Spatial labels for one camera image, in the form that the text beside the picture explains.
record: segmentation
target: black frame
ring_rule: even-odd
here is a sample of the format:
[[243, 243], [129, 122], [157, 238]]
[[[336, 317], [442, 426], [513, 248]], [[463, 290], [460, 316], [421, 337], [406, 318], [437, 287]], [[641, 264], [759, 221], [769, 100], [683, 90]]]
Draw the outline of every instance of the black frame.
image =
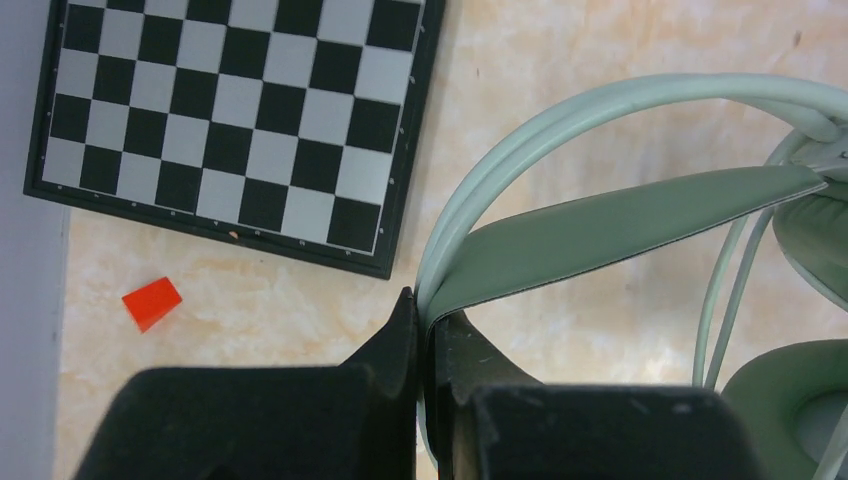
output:
[[398, 134], [396, 139], [390, 171], [394, 182], [389, 183], [386, 191], [378, 227], [383, 233], [377, 234], [373, 256], [267, 232], [257, 235], [255, 229], [241, 225], [220, 221], [216, 225], [213, 220], [173, 211], [169, 215], [159, 207], [133, 205], [134, 202], [129, 200], [82, 190], [70, 191], [42, 181], [42, 157], [49, 138], [50, 111], [64, 28], [60, 19], [65, 18], [67, 7], [68, 0], [51, 1], [23, 189], [25, 195], [376, 278], [388, 279], [391, 276], [436, 59], [445, 0], [427, 0], [424, 5], [423, 29], [418, 33], [418, 46], [412, 63], [415, 83], [409, 85], [406, 95], [400, 122], [404, 133]]

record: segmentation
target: red block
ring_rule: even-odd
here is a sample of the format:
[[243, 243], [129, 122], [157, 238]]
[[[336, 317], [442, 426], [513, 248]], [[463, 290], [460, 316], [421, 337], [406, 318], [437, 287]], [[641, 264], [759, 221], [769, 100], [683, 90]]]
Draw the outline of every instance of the red block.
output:
[[123, 298], [141, 333], [146, 332], [183, 301], [168, 277], [162, 277]]

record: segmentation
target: black square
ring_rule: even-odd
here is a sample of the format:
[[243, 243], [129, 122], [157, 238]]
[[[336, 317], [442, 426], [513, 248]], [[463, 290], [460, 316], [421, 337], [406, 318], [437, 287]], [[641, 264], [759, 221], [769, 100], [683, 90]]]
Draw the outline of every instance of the black square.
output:
[[220, 123], [210, 124], [203, 168], [244, 175], [252, 140], [253, 130]]
[[144, 13], [144, 0], [109, 0], [106, 6], [115, 10]]
[[226, 25], [230, 21], [231, 0], [190, 0], [188, 20]]
[[57, 94], [53, 101], [50, 136], [85, 143], [91, 100]]
[[118, 191], [120, 173], [121, 152], [91, 145], [85, 146], [80, 188], [114, 195]]
[[281, 1], [274, 31], [314, 37], [318, 35], [323, 0]]
[[200, 168], [162, 162], [156, 187], [156, 205], [194, 213], [200, 193]]
[[210, 120], [217, 88], [217, 75], [178, 68], [171, 97], [171, 113]]
[[319, 41], [309, 86], [353, 94], [361, 57], [362, 47]]
[[256, 128], [297, 136], [306, 90], [266, 83], [262, 86]]
[[124, 150], [146, 157], [160, 158], [165, 144], [168, 115], [140, 108], [130, 108]]
[[343, 150], [337, 145], [300, 139], [294, 157], [292, 186], [336, 193]]
[[284, 185], [248, 178], [241, 196], [239, 223], [279, 232], [289, 189]]
[[336, 197], [327, 243], [370, 252], [379, 221], [379, 205]]
[[221, 73], [261, 79], [265, 74], [270, 41], [269, 32], [228, 28], [221, 57]]
[[103, 28], [103, 9], [68, 6], [65, 27], [65, 48], [97, 53], [100, 50], [100, 31]]
[[138, 59], [145, 62], [176, 65], [182, 33], [183, 22], [180, 20], [153, 15], [145, 16]]
[[347, 145], [391, 153], [400, 105], [354, 99]]
[[94, 99], [129, 105], [135, 62], [101, 55], [94, 77]]
[[421, 8], [416, 3], [377, 0], [371, 14], [368, 45], [411, 52]]

